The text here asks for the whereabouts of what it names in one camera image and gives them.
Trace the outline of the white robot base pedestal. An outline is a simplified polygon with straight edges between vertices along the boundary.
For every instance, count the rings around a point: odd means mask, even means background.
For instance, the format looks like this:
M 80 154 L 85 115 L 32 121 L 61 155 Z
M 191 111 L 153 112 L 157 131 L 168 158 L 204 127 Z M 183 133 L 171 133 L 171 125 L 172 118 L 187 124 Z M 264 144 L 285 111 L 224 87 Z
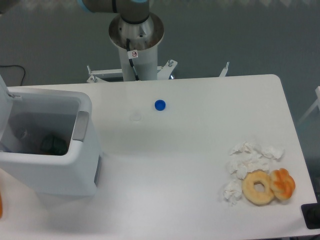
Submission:
M 130 24 L 116 16 L 109 25 L 109 37 L 117 47 L 125 82 L 156 80 L 158 45 L 164 36 L 161 19 L 150 13 L 146 21 Z

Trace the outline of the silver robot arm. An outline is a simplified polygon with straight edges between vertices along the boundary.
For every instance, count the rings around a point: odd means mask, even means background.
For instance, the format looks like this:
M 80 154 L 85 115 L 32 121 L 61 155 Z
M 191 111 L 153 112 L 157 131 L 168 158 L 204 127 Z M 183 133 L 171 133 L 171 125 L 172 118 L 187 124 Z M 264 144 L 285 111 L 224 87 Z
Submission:
M 116 13 L 129 24 L 141 24 L 150 16 L 148 0 L 78 0 L 78 4 L 90 13 Z

